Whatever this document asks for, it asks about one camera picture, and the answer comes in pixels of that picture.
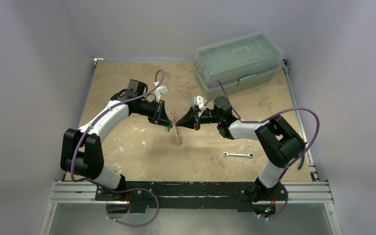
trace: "combination wrench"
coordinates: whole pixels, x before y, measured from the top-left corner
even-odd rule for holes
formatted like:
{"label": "combination wrench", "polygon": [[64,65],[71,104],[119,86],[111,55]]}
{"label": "combination wrench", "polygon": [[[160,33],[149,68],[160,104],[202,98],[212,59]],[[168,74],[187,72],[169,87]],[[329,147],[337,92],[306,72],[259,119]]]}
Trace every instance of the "combination wrench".
{"label": "combination wrench", "polygon": [[236,154],[236,153],[223,153],[224,157],[243,157],[243,158],[253,158],[254,155],[252,153],[249,154]]}

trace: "tabletop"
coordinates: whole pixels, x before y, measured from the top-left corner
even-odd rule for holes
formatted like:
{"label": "tabletop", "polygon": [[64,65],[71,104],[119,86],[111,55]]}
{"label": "tabletop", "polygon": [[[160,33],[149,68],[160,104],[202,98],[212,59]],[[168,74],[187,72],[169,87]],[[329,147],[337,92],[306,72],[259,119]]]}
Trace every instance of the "tabletop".
{"label": "tabletop", "polygon": [[[127,87],[130,79],[154,87],[158,69],[165,70],[163,85],[169,92],[161,96],[170,119],[171,112],[181,118],[190,107],[191,97],[203,96],[188,62],[99,62],[81,117],[88,123],[110,97]],[[243,119],[258,120],[293,107],[282,70],[267,83],[229,95]],[[299,133],[294,112],[282,115]],[[216,124],[203,124],[201,130],[181,128],[183,144],[178,146],[175,126],[164,127],[148,122],[147,117],[132,114],[119,123],[102,144],[105,164],[131,181],[254,181],[268,159],[258,141],[222,138]],[[223,152],[253,153],[254,158],[224,157]],[[312,181],[304,164],[292,166],[283,181]]]}

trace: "gray wall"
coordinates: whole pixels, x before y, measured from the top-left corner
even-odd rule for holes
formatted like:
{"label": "gray wall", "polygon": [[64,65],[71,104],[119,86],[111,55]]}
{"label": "gray wall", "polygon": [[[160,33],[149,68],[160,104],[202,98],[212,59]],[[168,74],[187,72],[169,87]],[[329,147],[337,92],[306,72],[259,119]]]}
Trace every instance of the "gray wall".
{"label": "gray wall", "polygon": [[344,234],[376,234],[376,1],[323,0],[290,64],[298,104],[321,119],[312,151]]}
{"label": "gray wall", "polygon": [[66,0],[94,57],[192,60],[194,50],[266,31],[288,57],[321,0]]}
{"label": "gray wall", "polygon": [[37,234],[93,59],[62,0],[0,0],[0,234]]}

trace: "wire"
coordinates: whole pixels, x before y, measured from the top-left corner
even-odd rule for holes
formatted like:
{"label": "wire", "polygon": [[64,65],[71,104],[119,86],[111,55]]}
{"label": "wire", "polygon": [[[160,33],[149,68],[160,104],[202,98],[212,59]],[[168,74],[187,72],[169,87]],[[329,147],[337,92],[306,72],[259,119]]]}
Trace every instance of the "wire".
{"label": "wire", "polygon": [[150,95],[153,95],[154,97],[155,97],[155,99],[154,100],[156,100],[156,95],[155,94],[153,94],[153,93],[151,93],[151,94],[149,94],[149,95],[147,95],[147,96],[145,96],[144,97],[144,99],[147,99]]}
{"label": "wire", "polygon": [[[211,94],[210,94],[210,96],[208,97],[207,102],[205,102],[204,106],[206,106],[206,105],[209,103],[209,101],[211,100],[211,97],[212,97],[212,95],[214,94],[215,86],[217,85],[217,83],[220,85],[221,89],[223,90],[223,93],[224,93],[225,97],[226,97],[227,99],[229,99],[229,98],[228,98],[228,95],[227,95],[227,93],[226,93],[226,91],[225,91],[225,89],[224,89],[223,84],[220,82],[220,80],[217,80],[216,82],[214,82],[214,86],[212,87]],[[280,111],[280,112],[277,112],[277,113],[273,114],[272,116],[266,118],[265,120],[247,121],[247,120],[242,120],[242,119],[241,119],[241,116],[238,114],[238,112],[235,110],[235,108],[234,108],[233,105],[231,104],[230,99],[229,99],[229,103],[230,103],[230,105],[231,105],[231,107],[232,107],[232,109],[233,109],[233,112],[237,115],[237,117],[238,117],[238,119],[241,121],[241,123],[257,123],[257,124],[261,124],[261,123],[264,123],[264,122],[267,122],[267,121],[271,120],[272,118],[274,118],[274,117],[276,117],[276,116],[278,116],[278,115],[280,115],[280,114],[284,114],[284,113],[287,113],[287,112],[290,112],[290,111],[294,111],[294,110],[304,110],[304,111],[310,112],[310,113],[315,117],[315,119],[316,119],[316,130],[315,130],[315,134],[313,135],[312,140],[309,142],[307,148],[305,148],[305,149],[303,150],[303,152],[302,152],[297,158],[295,158],[295,159],[290,163],[290,165],[287,166],[287,168],[285,169],[285,171],[283,172],[283,174],[281,175],[281,177],[283,177],[283,175],[286,173],[287,169],[288,169],[292,164],[294,164],[294,163],[295,163],[297,160],[299,160],[300,158],[303,158],[303,156],[305,155],[305,153],[306,153],[306,152],[312,147],[313,143],[314,143],[315,140],[316,140],[316,137],[318,136],[318,132],[319,132],[319,124],[320,124],[320,123],[319,123],[319,118],[318,118],[318,116],[316,115],[315,112],[313,112],[312,110],[310,110],[310,109],[308,109],[308,108],[296,107],[296,108],[285,109],[285,110],[282,110],[282,111]],[[302,168],[303,163],[304,163],[304,161],[301,161],[301,163],[299,164],[298,169],[301,169],[301,168]]]}
{"label": "wire", "polygon": [[145,94],[148,92],[148,85],[146,85],[146,84],[145,84],[145,87],[144,87],[144,92],[145,92]]}
{"label": "wire", "polygon": [[153,217],[149,221],[147,221],[147,222],[145,222],[143,224],[128,224],[128,223],[122,222],[120,220],[116,220],[115,218],[112,218],[110,216],[109,212],[106,210],[107,218],[109,218],[110,220],[112,220],[112,221],[114,221],[116,223],[128,226],[128,227],[143,227],[145,225],[148,225],[148,224],[152,223],[152,221],[154,221],[155,218],[158,216],[158,213],[159,213],[159,201],[158,201],[158,198],[151,191],[149,191],[149,190],[147,190],[145,188],[131,188],[131,189],[122,190],[122,191],[117,191],[117,190],[113,190],[111,188],[106,188],[106,187],[105,187],[105,189],[108,190],[108,191],[110,191],[110,192],[113,192],[113,193],[126,193],[126,192],[141,190],[141,191],[145,191],[145,192],[150,193],[153,196],[153,198],[155,199],[155,201],[156,201],[156,211],[155,211],[155,214],[153,215]]}
{"label": "wire", "polygon": [[[214,90],[215,90],[215,86],[217,85],[217,83],[220,85],[225,97],[229,100],[229,104],[231,105],[232,109],[233,109],[233,112],[237,115],[238,119],[241,121],[241,123],[257,123],[257,124],[261,124],[261,123],[265,123],[269,120],[271,120],[272,118],[276,117],[276,116],[279,116],[280,114],[284,114],[284,113],[287,113],[287,112],[290,112],[290,111],[294,111],[294,110],[303,110],[303,111],[307,111],[307,112],[310,112],[316,119],[316,129],[315,129],[315,134],[313,135],[313,138],[311,139],[311,141],[309,142],[308,146],[302,151],[302,153],[300,153],[300,155],[293,159],[292,161],[290,161],[290,163],[287,165],[287,167],[283,170],[282,174],[280,175],[279,177],[279,181],[283,178],[283,176],[286,174],[287,170],[297,161],[299,160],[300,158],[302,158],[305,153],[312,147],[313,143],[315,142],[316,140],[316,137],[318,137],[318,133],[319,133],[319,126],[320,126],[320,122],[319,122],[319,117],[318,115],[316,115],[316,113],[308,108],[303,108],[303,107],[296,107],[296,108],[290,108],[290,109],[285,109],[285,110],[282,110],[280,112],[277,112],[275,114],[273,114],[272,116],[264,119],[264,120],[258,120],[258,121],[246,121],[246,120],[242,120],[241,119],[241,116],[238,114],[238,112],[235,110],[235,108],[233,107],[233,105],[231,104],[230,102],[230,99],[228,98],[228,95],[224,89],[224,86],[223,84],[221,83],[220,80],[217,80],[216,82],[214,82],[214,86],[212,87],[212,90],[211,90],[211,94],[210,96],[208,97],[208,100],[204,103],[204,106],[206,106],[209,101],[211,100],[211,97],[212,95],[214,94]],[[304,161],[301,161],[301,163],[299,164],[299,167],[298,169],[302,168],[302,165],[303,165]],[[280,209],[280,211],[278,213],[276,213],[274,216],[270,217],[270,218],[266,218],[266,219],[273,219],[273,218],[276,218],[279,214],[281,214],[284,210],[284,208],[286,207],[287,205],[287,201],[288,201],[288,192],[285,188],[285,193],[286,193],[286,201],[283,205],[283,207]]]}
{"label": "wire", "polygon": [[[137,97],[134,97],[134,98],[131,98],[131,99],[127,99],[125,101],[122,101],[122,102],[119,102],[117,104],[114,104],[110,107],[110,109],[105,109],[103,112],[101,112],[98,116],[96,116],[96,118],[94,118],[94,121],[91,122],[89,124],[89,126],[87,127],[87,129],[83,132],[83,134],[81,135],[80,139],[78,140],[78,143],[77,143],[77,146],[75,147],[75,150],[74,150],[74,153],[73,153],[73,156],[72,156],[72,160],[71,160],[71,168],[70,168],[70,175],[71,175],[71,180],[72,181],[75,181],[75,178],[74,178],[74,165],[75,165],[75,160],[77,158],[77,154],[78,154],[78,149],[80,148],[81,144],[83,143],[83,140],[85,138],[85,136],[88,134],[88,132],[94,127],[94,125],[102,118],[104,117],[107,113],[109,113],[112,109],[114,109],[115,107],[119,106],[119,105],[122,105],[122,104],[127,104],[129,102],[132,102],[134,100],[138,100],[138,99],[141,99],[143,97],[145,97],[146,95],[149,95],[151,94],[152,92],[154,92],[154,90],[156,90],[161,84],[162,82],[164,81],[165,79],[165,71],[160,69],[156,72],[155,74],[155,81],[158,80],[158,74],[162,72],[162,78],[160,80],[160,82],[150,91],[146,92],[145,94],[142,94],[142,95],[139,95]],[[113,190],[111,188],[106,188],[106,190],[110,191],[110,192],[115,192],[115,193],[125,193],[125,192],[131,192],[131,191],[135,191],[135,190],[142,190],[142,191],[147,191],[149,192],[154,198],[155,198],[155,201],[156,201],[156,207],[157,207],[157,211],[155,213],[155,215],[153,216],[153,218],[151,220],[149,220],[148,222],[146,223],[143,223],[143,224],[140,224],[140,225],[134,225],[134,224],[127,224],[127,223],[124,223],[124,222],[121,222],[121,221],[118,221],[116,219],[112,219],[114,222],[117,222],[117,223],[120,223],[120,224],[123,224],[123,225],[126,225],[126,226],[129,226],[129,227],[140,227],[140,226],[145,226],[149,223],[151,223],[155,218],[156,216],[158,215],[159,213],[159,202],[158,202],[158,198],[149,190],[147,189],[144,189],[144,188],[132,188],[132,189],[128,189],[128,190],[123,190],[123,191],[116,191],[116,190]]]}
{"label": "wire", "polygon": [[119,94],[123,94],[123,92],[125,91],[126,89],[122,89]]}
{"label": "wire", "polygon": [[287,201],[289,201],[289,192],[286,190],[286,187],[284,186],[284,184],[281,183],[281,185],[284,188],[284,195],[286,197],[285,200],[284,200],[284,204],[283,204],[282,208],[277,213],[275,213],[274,216],[272,216],[272,217],[263,217],[266,220],[272,220],[272,219],[278,217],[284,211],[284,209],[286,208]]}

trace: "stacked storage box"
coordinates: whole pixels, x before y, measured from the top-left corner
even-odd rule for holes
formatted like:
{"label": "stacked storage box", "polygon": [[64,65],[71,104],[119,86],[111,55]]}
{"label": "stacked storage box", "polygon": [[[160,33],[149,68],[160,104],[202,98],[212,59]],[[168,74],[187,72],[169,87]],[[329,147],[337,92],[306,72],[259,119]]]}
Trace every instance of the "stacked storage box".
{"label": "stacked storage box", "polygon": [[[283,56],[283,50],[267,34],[234,38],[195,51],[196,79],[205,99],[217,80],[232,94],[269,81],[280,69]],[[212,98],[221,95],[221,87],[216,85]]]}

